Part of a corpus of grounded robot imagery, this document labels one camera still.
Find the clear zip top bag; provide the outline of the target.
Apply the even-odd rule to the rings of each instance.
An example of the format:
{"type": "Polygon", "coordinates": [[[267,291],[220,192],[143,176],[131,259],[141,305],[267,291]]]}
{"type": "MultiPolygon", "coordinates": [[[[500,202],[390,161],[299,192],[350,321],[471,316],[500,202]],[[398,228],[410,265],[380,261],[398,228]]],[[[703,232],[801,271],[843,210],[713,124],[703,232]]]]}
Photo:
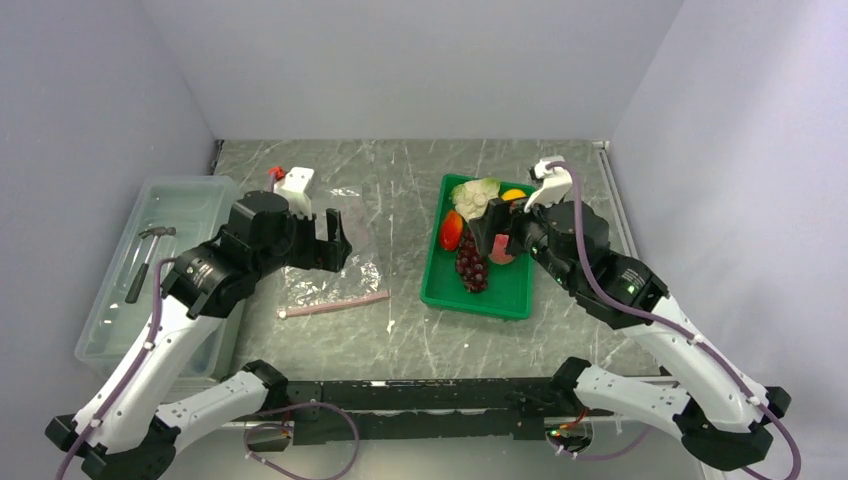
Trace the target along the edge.
{"type": "Polygon", "coordinates": [[[329,313],[389,298],[360,186],[324,187],[312,197],[318,218],[315,267],[288,267],[277,307],[281,319],[329,313]]]}

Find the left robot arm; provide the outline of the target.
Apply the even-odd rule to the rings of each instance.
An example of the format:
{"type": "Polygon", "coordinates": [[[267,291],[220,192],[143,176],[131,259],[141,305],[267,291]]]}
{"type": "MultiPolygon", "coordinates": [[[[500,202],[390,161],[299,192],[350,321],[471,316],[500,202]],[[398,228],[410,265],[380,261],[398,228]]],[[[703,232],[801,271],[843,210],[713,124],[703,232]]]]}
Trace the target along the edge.
{"type": "Polygon", "coordinates": [[[272,420],[307,407],[288,379],[255,360],[224,382],[175,403],[166,396],[198,347],[285,267],[339,272],[352,247],[341,213],[297,215],[282,195],[236,201],[216,235],[154,270],[150,318],[101,390],[77,413],[53,418],[47,438],[91,479],[157,479],[176,455],[243,416],[272,420]]]}

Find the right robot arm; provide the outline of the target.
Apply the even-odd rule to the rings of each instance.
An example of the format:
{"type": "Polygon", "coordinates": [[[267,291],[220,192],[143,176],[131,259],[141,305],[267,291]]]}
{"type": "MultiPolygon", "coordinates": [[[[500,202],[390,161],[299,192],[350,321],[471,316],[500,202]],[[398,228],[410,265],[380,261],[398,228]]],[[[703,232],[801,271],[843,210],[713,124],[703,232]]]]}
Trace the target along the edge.
{"type": "Polygon", "coordinates": [[[583,202],[531,205],[499,198],[481,206],[469,228],[489,253],[506,234],[506,250],[542,267],[590,316],[649,351],[676,381],[662,387],[613,374],[571,357],[552,376],[551,401],[616,412],[677,439],[700,462],[751,472],[772,445],[791,398],[743,375],[682,312],[667,285],[642,261],[614,251],[609,224],[583,202]]]}

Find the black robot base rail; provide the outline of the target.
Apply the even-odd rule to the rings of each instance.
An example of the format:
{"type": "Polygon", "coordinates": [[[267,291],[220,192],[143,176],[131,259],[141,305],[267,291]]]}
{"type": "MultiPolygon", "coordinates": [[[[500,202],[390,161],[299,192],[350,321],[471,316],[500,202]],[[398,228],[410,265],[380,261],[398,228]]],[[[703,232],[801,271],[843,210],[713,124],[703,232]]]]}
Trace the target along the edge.
{"type": "Polygon", "coordinates": [[[591,413],[549,379],[530,377],[292,381],[285,396],[238,418],[282,420],[295,445],[305,446],[354,438],[540,440],[560,426],[576,431],[591,413]]]}

